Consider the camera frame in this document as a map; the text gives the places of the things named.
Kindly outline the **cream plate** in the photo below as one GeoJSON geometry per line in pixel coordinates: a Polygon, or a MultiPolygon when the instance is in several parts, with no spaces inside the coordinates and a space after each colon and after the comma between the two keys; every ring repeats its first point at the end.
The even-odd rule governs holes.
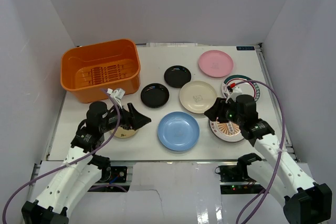
{"type": "Polygon", "coordinates": [[[179,99],[182,106],[188,111],[203,114],[214,105],[217,92],[207,82],[191,81],[180,89],[179,99]]]}

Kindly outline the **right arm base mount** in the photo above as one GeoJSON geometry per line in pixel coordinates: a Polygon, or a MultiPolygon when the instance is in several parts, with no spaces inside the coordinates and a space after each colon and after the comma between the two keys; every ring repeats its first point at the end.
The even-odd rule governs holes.
{"type": "Polygon", "coordinates": [[[264,188],[251,178],[244,178],[236,165],[221,165],[215,168],[220,176],[222,195],[258,194],[264,188]]]}

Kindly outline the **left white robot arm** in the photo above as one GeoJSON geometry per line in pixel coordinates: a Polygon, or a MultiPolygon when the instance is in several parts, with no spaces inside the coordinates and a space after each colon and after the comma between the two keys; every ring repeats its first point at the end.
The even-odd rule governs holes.
{"type": "Polygon", "coordinates": [[[151,122],[132,103],[127,106],[124,109],[114,103],[108,108],[102,101],[89,105],[62,165],[41,194],[23,205],[24,223],[68,223],[74,207],[91,186],[110,178],[110,159],[96,153],[107,143],[104,134],[115,133],[119,127],[138,130],[151,122]]]}

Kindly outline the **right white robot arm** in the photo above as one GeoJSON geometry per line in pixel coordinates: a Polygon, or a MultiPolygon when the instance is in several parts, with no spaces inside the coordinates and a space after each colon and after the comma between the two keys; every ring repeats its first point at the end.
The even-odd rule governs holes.
{"type": "Polygon", "coordinates": [[[247,182],[259,182],[283,208],[289,223],[321,223],[329,220],[332,191],[318,184],[280,147],[272,127],[259,118],[254,98],[247,94],[235,99],[217,98],[204,113],[211,121],[233,122],[261,155],[246,154],[238,159],[237,175],[247,182]]]}

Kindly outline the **pink plate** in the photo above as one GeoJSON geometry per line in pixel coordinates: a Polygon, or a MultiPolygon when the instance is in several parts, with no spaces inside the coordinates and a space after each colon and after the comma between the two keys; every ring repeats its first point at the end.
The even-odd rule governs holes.
{"type": "Polygon", "coordinates": [[[234,68],[232,58],[220,50],[209,50],[201,54],[198,66],[202,72],[213,78],[222,78],[231,73],[234,68]]]}

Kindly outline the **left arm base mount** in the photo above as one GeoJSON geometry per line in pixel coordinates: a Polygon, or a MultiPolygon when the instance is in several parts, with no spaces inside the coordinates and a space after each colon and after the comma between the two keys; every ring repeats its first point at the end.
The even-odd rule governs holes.
{"type": "Polygon", "coordinates": [[[125,183],[127,174],[128,168],[126,166],[109,166],[102,169],[101,178],[97,183],[125,183]]]}

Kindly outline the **blue plate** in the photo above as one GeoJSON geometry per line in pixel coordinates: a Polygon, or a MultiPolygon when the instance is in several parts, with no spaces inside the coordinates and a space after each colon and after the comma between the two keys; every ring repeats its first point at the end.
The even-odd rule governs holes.
{"type": "Polygon", "coordinates": [[[200,136],[198,122],[185,112],[171,112],[158,124],[157,135],[163,146],[171,151],[184,152],[194,147],[200,136]]]}

